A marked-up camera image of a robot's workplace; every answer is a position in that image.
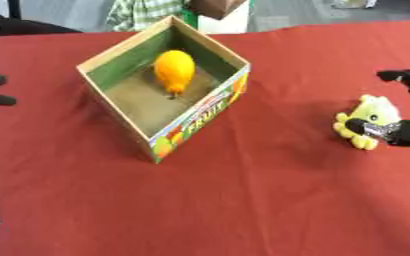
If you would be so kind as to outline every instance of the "floor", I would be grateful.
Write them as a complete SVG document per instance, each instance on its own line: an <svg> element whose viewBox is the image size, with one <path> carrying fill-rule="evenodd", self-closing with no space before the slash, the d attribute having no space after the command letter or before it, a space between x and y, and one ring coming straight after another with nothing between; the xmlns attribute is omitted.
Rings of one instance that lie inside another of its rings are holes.
<svg viewBox="0 0 410 256"><path fill-rule="evenodd" d="M23 16L83 31L106 31L114 0L22 0ZM333 0L255 0L249 31L300 24L410 20L410 0L378 0L373 9L337 10Z"/></svg>

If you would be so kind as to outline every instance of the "plaid shirt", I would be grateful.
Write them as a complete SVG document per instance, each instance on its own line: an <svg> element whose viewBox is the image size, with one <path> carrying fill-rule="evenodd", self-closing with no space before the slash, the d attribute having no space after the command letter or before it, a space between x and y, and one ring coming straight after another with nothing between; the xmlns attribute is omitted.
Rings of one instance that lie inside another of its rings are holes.
<svg viewBox="0 0 410 256"><path fill-rule="evenodd" d="M160 19L180 14L189 0L116 0L107 17L114 31L140 31Z"/></svg>

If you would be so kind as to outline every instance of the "brown box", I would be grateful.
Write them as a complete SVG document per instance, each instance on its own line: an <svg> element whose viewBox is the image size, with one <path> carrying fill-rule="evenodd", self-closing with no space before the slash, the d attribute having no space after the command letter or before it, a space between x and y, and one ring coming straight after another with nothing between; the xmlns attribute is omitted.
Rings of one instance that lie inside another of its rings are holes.
<svg viewBox="0 0 410 256"><path fill-rule="evenodd" d="M197 14L223 19L247 0L191 0L190 9Z"/></svg>
<svg viewBox="0 0 410 256"><path fill-rule="evenodd" d="M196 62L191 85L176 99L156 81L152 65L171 49L187 52ZM78 70L93 94L158 163L245 92L250 64L170 16Z"/></svg>

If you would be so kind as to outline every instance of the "person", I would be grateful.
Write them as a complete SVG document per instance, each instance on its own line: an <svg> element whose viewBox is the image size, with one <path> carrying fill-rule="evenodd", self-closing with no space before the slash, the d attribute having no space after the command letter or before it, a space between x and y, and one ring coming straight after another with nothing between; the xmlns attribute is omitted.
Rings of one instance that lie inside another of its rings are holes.
<svg viewBox="0 0 410 256"><path fill-rule="evenodd" d="M6 18L0 15L0 36L81 33L81 31L53 24Z"/></svg>

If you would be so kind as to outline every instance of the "table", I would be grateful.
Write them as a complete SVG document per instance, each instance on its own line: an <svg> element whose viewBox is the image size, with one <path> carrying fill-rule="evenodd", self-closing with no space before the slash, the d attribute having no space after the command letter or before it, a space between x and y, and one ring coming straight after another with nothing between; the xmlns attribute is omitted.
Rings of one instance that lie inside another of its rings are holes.
<svg viewBox="0 0 410 256"><path fill-rule="evenodd" d="M331 130L375 78L410 68L410 22L216 36L248 93L162 164L145 160L75 66L131 34L0 38L0 256L410 255L410 148Z"/></svg>

